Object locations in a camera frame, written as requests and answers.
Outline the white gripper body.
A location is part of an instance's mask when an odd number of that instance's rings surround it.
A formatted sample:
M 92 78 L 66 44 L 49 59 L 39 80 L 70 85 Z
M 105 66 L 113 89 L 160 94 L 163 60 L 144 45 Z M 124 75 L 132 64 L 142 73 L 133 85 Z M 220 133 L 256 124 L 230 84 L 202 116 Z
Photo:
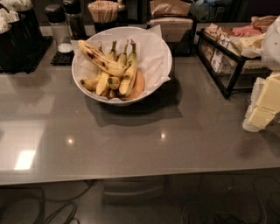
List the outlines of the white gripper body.
M 260 96 L 260 93 L 262 92 L 262 89 L 263 89 L 263 85 L 265 83 L 265 79 L 264 78 L 261 78 L 261 77 L 258 77 L 256 80 L 255 80 L 255 83 L 254 83 L 254 86 L 253 86 L 253 89 L 252 89 L 252 93 L 251 93 L 251 96 L 250 96 L 250 104 L 248 106 L 248 109 L 247 109 L 247 112 L 245 114 L 245 118 L 244 118 L 244 121 L 242 123 L 242 127 L 246 130 L 246 131 L 249 131 L 249 132 L 258 132 L 260 130 L 262 130 L 262 128 L 260 127 L 257 127 L 255 126 L 250 120 L 250 116 L 252 115 L 253 113 L 253 110 L 254 110 L 254 107 L 256 105 L 256 102 Z

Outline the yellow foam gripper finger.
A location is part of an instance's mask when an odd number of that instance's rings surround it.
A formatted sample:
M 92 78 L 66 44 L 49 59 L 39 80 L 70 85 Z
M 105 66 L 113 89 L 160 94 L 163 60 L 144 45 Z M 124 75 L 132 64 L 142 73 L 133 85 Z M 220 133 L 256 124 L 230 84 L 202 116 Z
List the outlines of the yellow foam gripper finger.
M 272 73 L 262 86 L 256 102 L 252 103 L 252 112 L 248 121 L 264 129 L 280 112 L 280 73 Z

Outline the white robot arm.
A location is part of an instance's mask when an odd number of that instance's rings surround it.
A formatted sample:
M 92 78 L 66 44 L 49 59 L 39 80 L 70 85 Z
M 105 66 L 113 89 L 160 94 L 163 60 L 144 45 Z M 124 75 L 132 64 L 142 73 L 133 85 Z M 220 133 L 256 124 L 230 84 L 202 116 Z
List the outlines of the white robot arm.
M 258 132 L 280 112 L 280 16 L 269 26 L 262 42 L 262 63 L 272 71 L 266 79 L 257 78 L 242 127 Z

